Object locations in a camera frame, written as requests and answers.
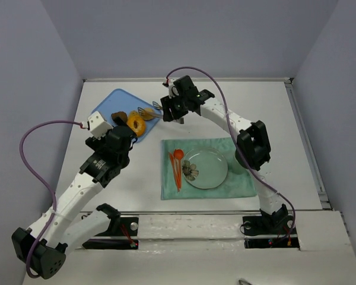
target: white wall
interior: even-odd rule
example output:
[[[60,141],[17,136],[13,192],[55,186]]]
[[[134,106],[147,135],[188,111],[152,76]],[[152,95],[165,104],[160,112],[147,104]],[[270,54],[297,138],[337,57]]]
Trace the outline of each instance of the white wall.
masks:
[[[21,284],[24,264],[11,235],[31,224],[51,202],[23,166],[18,143],[31,126],[73,119],[82,81],[39,0],[0,0],[0,284]],[[69,126],[51,126],[29,137],[30,163],[58,180]]]
[[[340,0],[294,80],[332,205],[356,253],[356,0]]]
[[[83,78],[293,77],[337,0],[42,0]]]

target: orange utensil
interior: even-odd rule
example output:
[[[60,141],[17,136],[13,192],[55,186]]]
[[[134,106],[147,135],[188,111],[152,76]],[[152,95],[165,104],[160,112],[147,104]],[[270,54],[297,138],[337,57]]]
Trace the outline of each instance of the orange utensil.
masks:
[[[173,167],[174,181],[175,181],[176,186],[177,186],[177,191],[179,192],[180,188],[179,188],[179,184],[178,184],[178,177],[177,177],[177,173],[176,173],[174,156],[171,153],[169,153],[169,158],[170,158],[171,166]]]
[[[179,189],[181,189],[182,187],[182,167],[181,167],[181,164],[180,164],[180,161],[183,159],[183,157],[185,156],[185,154],[183,153],[183,150],[174,150],[174,157],[175,159],[178,160],[178,186],[179,186]]]

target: plate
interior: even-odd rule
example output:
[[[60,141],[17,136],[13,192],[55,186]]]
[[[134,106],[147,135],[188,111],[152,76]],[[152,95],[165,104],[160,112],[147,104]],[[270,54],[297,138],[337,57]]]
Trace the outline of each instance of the plate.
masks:
[[[216,188],[227,177],[225,157],[212,147],[196,147],[182,160],[182,175],[192,186],[200,189]]]

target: green napkin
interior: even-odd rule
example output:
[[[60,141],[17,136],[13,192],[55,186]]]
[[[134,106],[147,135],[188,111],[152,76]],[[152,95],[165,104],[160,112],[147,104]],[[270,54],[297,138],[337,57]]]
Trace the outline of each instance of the green napkin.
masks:
[[[189,184],[182,175],[182,188],[177,192],[169,152],[180,148],[186,154],[198,146],[216,148],[228,163],[228,173],[224,182],[214,189],[198,189]],[[257,195],[249,173],[235,162],[235,146],[231,138],[202,140],[163,140],[162,141],[162,194],[161,200],[172,199],[221,199],[243,198]]]

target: blue tray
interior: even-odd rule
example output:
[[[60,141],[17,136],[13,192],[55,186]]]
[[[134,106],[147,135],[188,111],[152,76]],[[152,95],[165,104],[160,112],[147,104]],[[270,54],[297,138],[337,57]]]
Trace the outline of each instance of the blue tray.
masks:
[[[127,91],[122,89],[115,89],[92,111],[92,113],[99,111],[108,123],[112,124],[113,126],[116,126],[115,122],[111,118],[112,113],[123,111],[128,115],[129,112],[133,110],[137,111],[138,107],[142,107],[144,109],[154,109],[151,104],[141,100],[140,98],[132,95],[131,93],[128,93]],[[145,136],[150,132],[150,130],[152,130],[153,127],[156,125],[158,120],[158,118],[154,118],[150,121],[146,121],[147,129],[145,133],[138,138],[138,142],[142,141],[145,138]]]

